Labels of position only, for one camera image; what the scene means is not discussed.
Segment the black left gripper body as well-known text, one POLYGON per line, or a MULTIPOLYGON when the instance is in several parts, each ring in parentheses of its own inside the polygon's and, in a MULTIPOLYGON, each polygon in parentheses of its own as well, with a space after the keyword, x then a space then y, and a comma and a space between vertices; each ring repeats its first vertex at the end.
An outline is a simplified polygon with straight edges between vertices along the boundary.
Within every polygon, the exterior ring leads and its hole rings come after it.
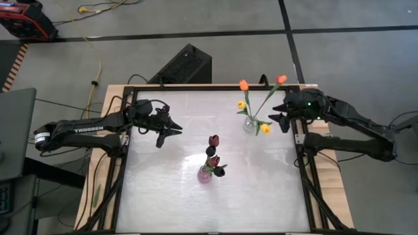
POLYGON ((157 113, 150 116, 151 120, 148 128, 158 134, 156 147, 161 148, 168 134, 166 125, 169 118, 169 106, 164 105, 162 108, 156 108, 155 110, 157 113))

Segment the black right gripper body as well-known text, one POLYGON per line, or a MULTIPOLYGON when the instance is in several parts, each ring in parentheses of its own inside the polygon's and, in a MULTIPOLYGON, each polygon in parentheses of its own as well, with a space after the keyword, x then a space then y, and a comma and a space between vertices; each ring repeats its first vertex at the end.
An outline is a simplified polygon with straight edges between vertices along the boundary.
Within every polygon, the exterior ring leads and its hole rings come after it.
POLYGON ((323 117, 327 109, 327 100, 324 93, 318 89, 303 89, 298 93, 288 93, 283 104, 288 105, 288 112, 280 122, 280 129, 286 133, 290 128, 292 119, 315 120, 323 117))

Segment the yellow artificial tulip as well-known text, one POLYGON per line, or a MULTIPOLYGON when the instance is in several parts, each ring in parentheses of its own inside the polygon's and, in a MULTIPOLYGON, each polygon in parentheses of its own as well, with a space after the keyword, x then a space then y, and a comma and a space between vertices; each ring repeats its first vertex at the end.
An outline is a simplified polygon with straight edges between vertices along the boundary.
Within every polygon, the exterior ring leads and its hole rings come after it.
POLYGON ((242 114, 247 117, 251 117, 249 106, 247 105, 246 101, 239 101, 237 103, 238 111, 237 114, 242 114))
POLYGON ((269 134, 270 133, 270 126, 272 122, 265 122, 265 121, 255 121, 255 135, 257 136, 260 132, 263 134, 269 134))

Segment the orange artificial tulip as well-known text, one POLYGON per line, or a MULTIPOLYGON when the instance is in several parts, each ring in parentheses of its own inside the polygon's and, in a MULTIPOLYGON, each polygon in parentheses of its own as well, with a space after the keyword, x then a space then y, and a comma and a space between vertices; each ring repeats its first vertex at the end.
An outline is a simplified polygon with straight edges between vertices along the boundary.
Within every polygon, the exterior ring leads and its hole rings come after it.
POLYGON ((249 101, 249 84, 245 80, 241 80, 239 81, 239 86, 240 86, 240 90, 244 92, 244 101, 246 101, 247 105, 249 106, 250 114, 251 114, 250 118, 252 118, 250 101, 249 101))
MULTIPOLYGON (((264 106, 264 104, 267 102, 267 100, 269 100, 269 98, 271 98, 271 96, 274 94, 274 92, 275 92, 275 91, 277 91, 277 90, 278 90, 278 88, 279 88, 282 84, 284 84, 286 81, 287 81, 287 76, 286 76, 286 75, 280 75, 280 76, 278 76, 278 77, 276 78, 276 84, 275 84, 275 85, 274 85, 274 86, 270 89, 270 91, 269 91, 268 95, 266 96, 265 100, 263 101, 262 105, 260 105, 259 109, 258 109, 258 110, 257 110, 257 112, 255 113, 254 118, 256 118, 256 117, 257 117, 258 113, 260 112, 260 110, 261 110, 261 108, 264 106)), ((265 84, 265 86, 266 86, 267 88, 269 88, 269 87, 270 87, 270 86, 269 86, 269 83, 268 83, 268 79, 267 79, 266 75, 264 75, 264 74, 261 76, 261 79, 260 79, 260 84, 261 84, 262 82, 265 84)))

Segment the black artificial tulip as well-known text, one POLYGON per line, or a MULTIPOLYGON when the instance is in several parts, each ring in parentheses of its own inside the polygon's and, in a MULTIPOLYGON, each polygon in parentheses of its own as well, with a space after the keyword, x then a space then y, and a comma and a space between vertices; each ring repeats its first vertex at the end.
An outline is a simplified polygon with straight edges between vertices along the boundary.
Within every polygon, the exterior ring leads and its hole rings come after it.
POLYGON ((207 154, 207 158, 206 158, 206 162, 205 165, 207 163, 207 161, 209 160, 209 158, 215 156, 216 154, 216 147, 215 146, 209 146, 206 148, 206 154, 207 154))
POLYGON ((225 168, 227 167, 227 165, 222 165, 222 166, 215 166, 212 169, 212 173, 217 176, 217 177, 223 177, 225 175, 225 168))

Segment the clear glass vase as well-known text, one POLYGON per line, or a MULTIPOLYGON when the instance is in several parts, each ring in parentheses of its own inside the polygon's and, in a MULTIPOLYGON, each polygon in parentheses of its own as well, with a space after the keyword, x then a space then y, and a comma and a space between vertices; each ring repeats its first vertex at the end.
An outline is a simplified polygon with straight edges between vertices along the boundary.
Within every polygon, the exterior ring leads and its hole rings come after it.
POLYGON ((249 116, 247 116, 244 120, 243 130, 247 134, 254 135, 256 133, 256 130, 257 130, 257 125, 258 125, 258 123, 257 123, 256 119, 252 119, 249 116))

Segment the pink glass vase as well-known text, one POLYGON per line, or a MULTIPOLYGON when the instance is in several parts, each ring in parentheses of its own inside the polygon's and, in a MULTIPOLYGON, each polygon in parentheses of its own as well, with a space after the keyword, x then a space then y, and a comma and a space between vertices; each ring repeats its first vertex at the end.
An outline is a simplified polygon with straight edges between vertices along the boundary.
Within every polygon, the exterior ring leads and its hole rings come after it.
POLYGON ((197 173, 197 178, 201 183, 208 183, 212 179, 212 169, 208 165, 201 166, 197 173))

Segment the black speaker box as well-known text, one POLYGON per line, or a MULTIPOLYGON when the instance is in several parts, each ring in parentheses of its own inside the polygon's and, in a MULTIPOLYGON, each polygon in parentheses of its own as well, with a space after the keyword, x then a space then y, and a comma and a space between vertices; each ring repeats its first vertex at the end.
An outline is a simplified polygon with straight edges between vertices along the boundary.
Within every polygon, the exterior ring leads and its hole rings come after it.
POLYGON ((187 44, 148 83, 211 84, 212 57, 187 44))

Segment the white table mat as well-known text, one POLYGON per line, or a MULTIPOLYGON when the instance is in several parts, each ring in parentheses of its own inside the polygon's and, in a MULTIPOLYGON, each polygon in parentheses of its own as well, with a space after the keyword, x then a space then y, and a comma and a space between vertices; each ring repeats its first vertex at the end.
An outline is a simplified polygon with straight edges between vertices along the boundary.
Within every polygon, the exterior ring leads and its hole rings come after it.
POLYGON ((307 232, 308 216, 293 134, 273 124, 247 134, 237 91, 141 91, 160 100, 182 127, 156 147, 154 132, 131 133, 116 230, 125 232, 307 232), (209 136, 219 136, 218 166, 201 183, 209 136))

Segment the fallen green leaf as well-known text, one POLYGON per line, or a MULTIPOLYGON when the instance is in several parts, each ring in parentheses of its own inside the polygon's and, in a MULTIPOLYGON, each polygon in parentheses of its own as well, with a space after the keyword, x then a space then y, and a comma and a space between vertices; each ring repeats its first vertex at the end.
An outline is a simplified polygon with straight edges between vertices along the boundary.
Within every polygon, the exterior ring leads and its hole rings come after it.
POLYGON ((94 191, 94 194, 93 194, 93 200, 91 202, 91 207, 92 208, 96 208, 97 207, 97 202, 98 202, 98 199, 99 199, 100 192, 101 192, 101 184, 99 184, 95 188, 95 191, 94 191))

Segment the grey stand foot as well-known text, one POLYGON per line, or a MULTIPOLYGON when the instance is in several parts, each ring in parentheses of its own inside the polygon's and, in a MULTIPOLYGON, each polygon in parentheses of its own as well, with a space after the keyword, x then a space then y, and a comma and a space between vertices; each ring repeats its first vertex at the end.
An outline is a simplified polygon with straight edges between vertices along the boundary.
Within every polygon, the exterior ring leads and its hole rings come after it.
POLYGON ((414 133, 418 135, 418 115, 394 125, 391 129, 394 133, 399 133, 404 129, 413 129, 414 133))

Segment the grey flat panel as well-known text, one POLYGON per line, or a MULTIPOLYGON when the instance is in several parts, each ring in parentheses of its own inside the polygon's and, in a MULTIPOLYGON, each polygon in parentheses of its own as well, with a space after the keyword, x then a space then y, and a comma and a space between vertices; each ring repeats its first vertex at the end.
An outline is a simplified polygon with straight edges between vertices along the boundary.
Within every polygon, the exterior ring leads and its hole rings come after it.
POLYGON ((0 181, 22 174, 36 89, 0 94, 0 181))

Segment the black mat with striped edge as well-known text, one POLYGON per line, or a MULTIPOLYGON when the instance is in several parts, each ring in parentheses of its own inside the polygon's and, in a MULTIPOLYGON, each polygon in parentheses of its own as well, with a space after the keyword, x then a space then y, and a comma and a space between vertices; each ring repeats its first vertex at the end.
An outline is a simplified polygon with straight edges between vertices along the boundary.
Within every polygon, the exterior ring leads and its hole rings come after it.
POLYGON ((28 48, 28 44, 0 43, 0 93, 11 90, 28 48))

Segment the red and black equipment case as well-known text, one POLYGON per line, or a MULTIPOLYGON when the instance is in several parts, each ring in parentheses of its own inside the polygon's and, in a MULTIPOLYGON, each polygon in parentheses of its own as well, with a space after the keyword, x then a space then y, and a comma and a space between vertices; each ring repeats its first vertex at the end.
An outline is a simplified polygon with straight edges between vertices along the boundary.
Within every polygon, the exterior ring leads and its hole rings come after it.
POLYGON ((53 41, 58 30, 42 8, 39 0, 0 0, 0 25, 19 39, 53 41))

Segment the black aluminium table frame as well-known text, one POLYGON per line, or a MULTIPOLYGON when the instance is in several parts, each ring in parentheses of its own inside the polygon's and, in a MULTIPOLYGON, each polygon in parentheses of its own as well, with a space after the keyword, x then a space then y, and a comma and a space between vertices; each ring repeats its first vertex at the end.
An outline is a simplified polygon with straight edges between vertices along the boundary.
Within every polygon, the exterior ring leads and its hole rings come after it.
MULTIPOLYGON (((237 91, 239 85, 237 84, 168 84, 163 88, 158 85, 151 84, 134 84, 134 85, 109 85, 106 91, 106 96, 103 101, 101 116, 105 116, 107 112, 113 113, 125 105, 125 102, 133 102, 134 96, 139 91, 237 91)), ((106 192, 115 184, 120 172, 125 171, 125 167, 121 165, 121 159, 106 158, 101 161, 103 151, 100 149, 93 149, 91 152, 91 159, 88 167, 88 173, 98 173, 99 183, 104 183, 104 190, 99 194, 99 202, 103 201, 106 192)), ((319 160, 311 159, 308 164, 307 175, 313 181, 317 190, 322 194, 323 200, 327 203, 333 213, 341 220, 341 222, 350 228, 353 228, 353 220, 349 209, 349 204, 346 197, 342 177, 338 166, 336 165, 336 153, 334 150, 327 150, 322 154, 319 160)), ((330 225, 325 225, 325 222, 330 222, 330 219, 322 219, 325 214, 319 203, 308 191, 303 187, 304 195, 308 207, 308 217, 313 219, 312 226, 316 230, 330 229, 330 225)), ((70 235, 115 235, 116 234, 116 219, 120 205, 122 186, 112 195, 106 205, 105 211, 95 222, 94 226, 89 230, 82 230, 82 227, 88 222, 88 214, 90 211, 90 200, 95 196, 95 188, 93 186, 85 186, 83 188, 82 199, 80 201, 76 224, 74 230, 70 235)))

